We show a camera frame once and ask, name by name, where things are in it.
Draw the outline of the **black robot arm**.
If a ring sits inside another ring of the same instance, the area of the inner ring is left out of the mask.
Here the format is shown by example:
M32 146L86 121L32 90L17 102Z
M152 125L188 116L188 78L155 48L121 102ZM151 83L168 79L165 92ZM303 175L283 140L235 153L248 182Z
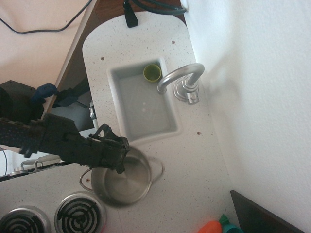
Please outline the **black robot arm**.
M109 168L118 174L125 171L123 162L130 151L127 138L116 136L107 124L85 138L73 120L50 113L28 125L1 118L0 143L19 148L26 158L43 152L68 163Z

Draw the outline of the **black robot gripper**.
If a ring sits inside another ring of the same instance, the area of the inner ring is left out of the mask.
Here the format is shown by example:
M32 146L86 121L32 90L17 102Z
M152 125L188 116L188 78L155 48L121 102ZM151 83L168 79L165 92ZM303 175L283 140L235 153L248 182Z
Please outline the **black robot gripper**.
M125 172L124 159L130 151L126 137L115 135L109 125L103 124L88 139L91 141L86 160L89 167L109 168L118 174Z

